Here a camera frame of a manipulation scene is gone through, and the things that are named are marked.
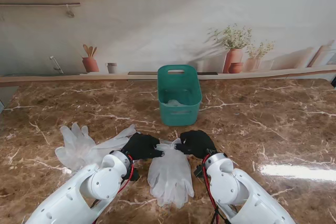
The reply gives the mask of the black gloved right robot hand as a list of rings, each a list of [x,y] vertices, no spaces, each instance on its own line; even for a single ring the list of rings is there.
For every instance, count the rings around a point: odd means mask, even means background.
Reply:
[[[208,154],[216,154],[217,149],[211,138],[202,130],[191,130],[180,134],[181,143],[175,144],[175,149],[186,155],[194,155],[204,159]]]

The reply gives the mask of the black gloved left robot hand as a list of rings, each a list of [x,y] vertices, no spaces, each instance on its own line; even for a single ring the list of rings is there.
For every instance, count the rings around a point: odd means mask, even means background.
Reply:
[[[162,157],[164,152],[156,149],[159,143],[160,141],[151,135],[135,133],[121,152],[126,156],[130,155],[133,160]]]

